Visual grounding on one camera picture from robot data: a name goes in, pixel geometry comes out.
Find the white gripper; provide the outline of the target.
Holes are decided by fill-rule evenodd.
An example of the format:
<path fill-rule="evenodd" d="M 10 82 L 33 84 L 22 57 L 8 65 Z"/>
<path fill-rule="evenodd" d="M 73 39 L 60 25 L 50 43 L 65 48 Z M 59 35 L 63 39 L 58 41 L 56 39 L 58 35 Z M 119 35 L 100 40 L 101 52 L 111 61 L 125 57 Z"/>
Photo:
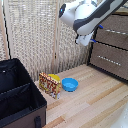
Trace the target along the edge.
<path fill-rule="evenodd" d="M 102 25 L 99 25 L 98 27 L 99 29 L 104 28 Z M 88 35 L 78 35 L 75 39 L 75 43 L 83 46 L 87 46 L 90 42 L 96 43 L 97 41 L 94 39 L 91 39 L 91 37 L 92 37 L 92 33 Z"/>

